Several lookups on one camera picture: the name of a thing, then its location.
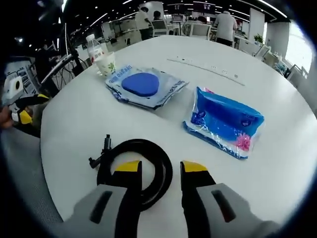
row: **plastic water bottle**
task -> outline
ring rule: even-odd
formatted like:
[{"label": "plastic water bottle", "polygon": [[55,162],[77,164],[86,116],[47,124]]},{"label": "plastic water bottle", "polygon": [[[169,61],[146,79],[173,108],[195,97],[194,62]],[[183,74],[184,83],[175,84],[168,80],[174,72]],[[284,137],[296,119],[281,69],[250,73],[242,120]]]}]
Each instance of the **plastic water bottle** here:
[{"label": "plastic water bottle", "polygon": [[101,44],[95,39],[94,34],[87,36],[86,40],[89,58],[94,63],[98,57],[103,56],[105,53]]}]

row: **plastic packaging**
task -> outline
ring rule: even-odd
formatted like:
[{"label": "plastic packaging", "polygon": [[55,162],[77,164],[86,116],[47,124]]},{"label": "plastic packaging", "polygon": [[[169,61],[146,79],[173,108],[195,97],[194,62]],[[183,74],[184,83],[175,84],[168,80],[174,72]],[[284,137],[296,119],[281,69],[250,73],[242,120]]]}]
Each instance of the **plastic packaging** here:
[{"label": "plastic packaging", "polygon": [[121,101],[146,109],[157,109],[180,92],[188,82],[155,68],[127,65],[106,79],[113,96]]},{"label": "plastic packaging", "polygon": [[197,87],[192,113],[183,126],[226,153],[247,159],[263,122],[264,116],[253,108]]},{"label": "plastic packaging", "polygon": [[89,58],[91,62],[94,63],[98,57],[101,57],[105,54],[104,50],[101,44],[95,39],[94,34],[87,36],[86,40]]}]

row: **glass window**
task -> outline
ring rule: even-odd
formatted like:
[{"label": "glass window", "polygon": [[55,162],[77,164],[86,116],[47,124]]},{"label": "glass window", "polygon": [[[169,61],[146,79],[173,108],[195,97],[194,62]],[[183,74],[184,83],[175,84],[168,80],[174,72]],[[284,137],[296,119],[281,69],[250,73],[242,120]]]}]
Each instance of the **glass window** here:
[{"label": "glass window", "polygon": [[307,72],[309,72],[311,68],[313,58],[311,44],[294,21],[290,24],[289,40],[285,58],[291,64],[296,64],[299,68],[303,67]]}]

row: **paper cup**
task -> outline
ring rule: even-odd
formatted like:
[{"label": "paper cup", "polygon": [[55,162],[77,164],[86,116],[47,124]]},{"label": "paper cup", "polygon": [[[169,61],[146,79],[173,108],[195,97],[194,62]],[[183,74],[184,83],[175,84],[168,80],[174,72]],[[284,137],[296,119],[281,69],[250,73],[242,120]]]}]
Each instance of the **paper cup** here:
[{"label": "paper cup", "polygon": [[95,63],[104,76],[112,75],[115,72],[114,52],[109,52],[108,55],[98,57]]}]

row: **white round table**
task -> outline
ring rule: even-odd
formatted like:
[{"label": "white round table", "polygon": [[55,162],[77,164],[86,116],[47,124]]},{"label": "white round table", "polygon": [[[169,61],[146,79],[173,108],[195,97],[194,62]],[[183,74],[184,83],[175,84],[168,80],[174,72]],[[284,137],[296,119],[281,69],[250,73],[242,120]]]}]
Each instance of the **white round table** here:
[{"label": "white round table", "polygon": [[[186,237],[181,207],[179,162],[206,166],[218,183],[225,183],[248,200],[259,218],[285,222],[310,186],[317,165],[317,120],[298,91],[261,61],[233,48],[188,37],[161,36],[115,53],[117,67],[155,67],[183,80],[187,88],[154,113],[119,103],[106,89],[95,66],[74,78],[49,103],[43,114],[41,153],[49,191],[66,220],[74,205],[96,187],[97,158],[106,134],[112,145],[144,138],[161,146],[173,165],[173,181],[149,210],[141,213],[138,237]],[[217,74],[172,62],[214,65],[237,74],[242,86]],[[181,127],[196,86],[244,103],[265,117],[265,127],[250,157],[240,161],[187,134]],[[124,154],[116,165],[139,155]],[[144,186],[154,169],[145,163]]]}]

